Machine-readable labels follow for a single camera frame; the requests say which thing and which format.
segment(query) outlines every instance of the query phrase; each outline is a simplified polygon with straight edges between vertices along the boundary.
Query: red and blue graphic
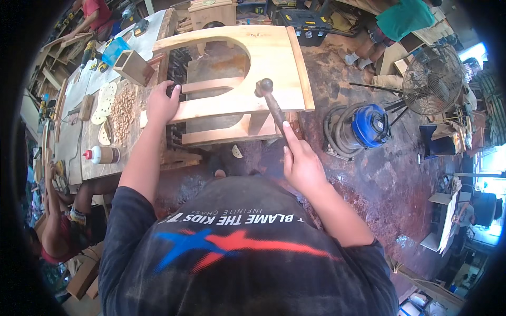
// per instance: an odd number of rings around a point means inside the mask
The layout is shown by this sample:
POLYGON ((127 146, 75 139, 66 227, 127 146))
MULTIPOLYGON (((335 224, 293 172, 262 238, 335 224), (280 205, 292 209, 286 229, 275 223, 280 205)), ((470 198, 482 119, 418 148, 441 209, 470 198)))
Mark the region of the red and blue graphic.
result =
POLYGON ((228 236, 211 235, 211 229, 204 229, 197 233, 190 230, 182 230, 181 232, 182 234, 157 233, 154 235, 156 238, 165 239, 174 244, 174 247, 155 267, 155 274, 161 272, 180 255, 193 249, 205 249, 209 251, 208 254, 204 255, 195 264, 191 271, 193 274, 198 273, 223 257, 236 256, 239 250, 291 251, 301 254, 327 257, 335 261, 342 260, 327 251, 319 250, 307 245, 277 240, 246 238, 246 230, 237 230, 228 236))

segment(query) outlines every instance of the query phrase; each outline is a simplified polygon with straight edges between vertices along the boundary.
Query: shop vacuum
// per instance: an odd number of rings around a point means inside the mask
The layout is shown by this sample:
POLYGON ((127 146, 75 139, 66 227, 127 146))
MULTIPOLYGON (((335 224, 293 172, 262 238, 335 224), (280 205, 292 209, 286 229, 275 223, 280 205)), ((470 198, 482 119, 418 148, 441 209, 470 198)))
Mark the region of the shop vacuum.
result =
POLYGON ((335 106, 323 121, 323 151, 353 160, 364 149, 383 145, 392 137, 387 113, 376 104, 335 106))

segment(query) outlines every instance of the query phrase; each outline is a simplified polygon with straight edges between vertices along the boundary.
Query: ball peen hammer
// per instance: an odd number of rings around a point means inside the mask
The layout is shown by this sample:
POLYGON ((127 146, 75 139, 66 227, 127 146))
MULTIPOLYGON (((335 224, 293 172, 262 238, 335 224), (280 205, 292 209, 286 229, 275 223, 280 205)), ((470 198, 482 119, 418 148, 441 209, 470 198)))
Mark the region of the ball peen hammer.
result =
POLYGON ((255 96, 258 98, 264 97, 267 102, 267 107, 269 111, 271 111, 272 117, 274 118, 274 122, 278 126, 281 134, 286 139, 286 136, 283 131, 283 121, 286 121, 285 115, 281 108, 278 105, 276 99, 272 96, 272 86, 273 82, 269 78, 262 79, 257 82, 255 86, 255 96))

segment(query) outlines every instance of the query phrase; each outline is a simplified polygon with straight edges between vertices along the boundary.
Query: vacuum hose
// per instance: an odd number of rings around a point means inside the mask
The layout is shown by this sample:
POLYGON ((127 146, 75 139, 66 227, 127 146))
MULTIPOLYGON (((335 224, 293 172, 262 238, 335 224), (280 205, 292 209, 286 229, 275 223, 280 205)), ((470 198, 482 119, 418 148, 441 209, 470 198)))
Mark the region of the vacuum hose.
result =
POLYGON ((340 155, 344 158, 353 158, 357 154, 359 154, 360 152, 362 152, 364 150, 363 148, 352 149, 352 150, 347 148, 343 144, 343 141, 341 140, 341 127, 343 126, 343 122, 345 121, 345 119, 350 117, 350 114, 352 114, 356 109, 366 106, 366 105, 368 105, 368 104, 365 102, 362 102, 362 103, 354 104, 350 107, 346 107, 346 105, 335 106, 327 113, 327 115, 325 116, 325 119, 323 120, 323 132, 325 133, 325 137, 327 138, 328 143, 330 144, 332 149, 334 149, 334 151, 338 155, 340 155), (339 117, 339 120, 335 124, 335 141, 334 141, 334 139, 332 138, 332 135, 330 134, 330 118, 332 117, 332 115, 336 111, 342 110, 344 108, 346 108, 346 110, 341 114, 341 116, 339 117))

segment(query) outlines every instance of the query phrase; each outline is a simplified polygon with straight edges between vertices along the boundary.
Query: dewalt tool box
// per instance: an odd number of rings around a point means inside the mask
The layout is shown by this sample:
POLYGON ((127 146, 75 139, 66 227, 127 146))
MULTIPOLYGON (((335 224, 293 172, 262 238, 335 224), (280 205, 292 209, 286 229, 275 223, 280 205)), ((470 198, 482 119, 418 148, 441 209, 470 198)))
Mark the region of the dewalt tool box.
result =
POLYGON ((284 26, 293 26, 300 46, 320 46, 330 31, 317 12, 303 9, 281 9, 279 21, 284 26))

